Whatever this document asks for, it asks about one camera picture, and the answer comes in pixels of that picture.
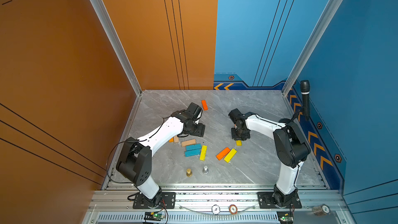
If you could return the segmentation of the tan wooden block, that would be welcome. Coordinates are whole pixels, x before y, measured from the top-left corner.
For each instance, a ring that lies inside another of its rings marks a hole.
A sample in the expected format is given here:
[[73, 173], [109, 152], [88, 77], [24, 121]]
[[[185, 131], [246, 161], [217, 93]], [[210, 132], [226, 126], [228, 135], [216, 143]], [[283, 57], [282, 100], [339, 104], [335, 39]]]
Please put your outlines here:
[[181, 146], [186, 147], [186, 146], [190, 146], [190, 145], [195, 145], [196, 143], [197, 143], [196, 139], [191, 139], [191, 140], [181, 142]]

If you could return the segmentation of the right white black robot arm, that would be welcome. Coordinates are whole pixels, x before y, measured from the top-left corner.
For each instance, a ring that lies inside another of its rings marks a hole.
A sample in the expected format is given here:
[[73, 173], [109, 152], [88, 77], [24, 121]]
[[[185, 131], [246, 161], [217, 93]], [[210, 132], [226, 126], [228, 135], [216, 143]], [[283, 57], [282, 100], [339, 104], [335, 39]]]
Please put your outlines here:
[[290, 205], [297, 196], [296, 181], [301, 167], [311, 153], [309, 142], [294, 122], [300, 113], [301, 111], [297, 111], [292, 118], [275, 122], [252, 112], [243, 114], [238, 109], [229, 112], [229, 118], [235, 125], [231, 129], [232, 139], [245, 141], [250, 138], [251, 131], [256, 131], [274, 141], [281, 166], [272, 198], [274, 204], [280, 208]]

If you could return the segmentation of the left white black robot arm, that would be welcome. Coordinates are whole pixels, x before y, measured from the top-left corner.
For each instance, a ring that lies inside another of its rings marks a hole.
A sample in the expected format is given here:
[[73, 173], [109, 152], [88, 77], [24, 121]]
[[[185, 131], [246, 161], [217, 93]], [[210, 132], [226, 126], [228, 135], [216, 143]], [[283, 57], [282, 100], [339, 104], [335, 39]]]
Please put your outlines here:
[[162, 189], [151, 176], [153, 155], [179, 134], [203, 137], [202, 112], [199, 105], [190, 103], [187, 109], [165, 117], [150, 133], [137, 139], [129, 137], [123, 142], [116, 170], [133, 183], [150, 206], [158, 206], [162, 198]]

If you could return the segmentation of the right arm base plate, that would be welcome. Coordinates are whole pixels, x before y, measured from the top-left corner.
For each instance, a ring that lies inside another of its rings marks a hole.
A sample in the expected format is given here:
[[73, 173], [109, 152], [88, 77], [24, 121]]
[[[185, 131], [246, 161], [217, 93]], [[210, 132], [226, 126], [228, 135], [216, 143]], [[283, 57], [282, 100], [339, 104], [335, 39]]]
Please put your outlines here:
[[298, 196], [298, 191], [295, 190], [289, 195], [284, 195], [280, 192], [258, 192], [258, 203], [261, 209], [266, 208], [294, 208], [301, 209], [302, 204]]

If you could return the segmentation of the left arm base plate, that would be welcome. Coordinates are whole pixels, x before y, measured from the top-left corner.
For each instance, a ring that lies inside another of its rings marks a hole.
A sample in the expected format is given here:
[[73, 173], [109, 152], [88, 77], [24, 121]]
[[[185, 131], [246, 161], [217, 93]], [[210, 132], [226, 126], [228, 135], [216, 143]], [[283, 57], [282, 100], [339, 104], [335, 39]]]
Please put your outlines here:
[[153, 199], [149, 199], [142, 193], [139, 193], [134, 198], [133, 209], [161, 209], [166, 207], [169, 210], [175, 208], [175, 203], [175, 192], [161, 192], [156, 194]]

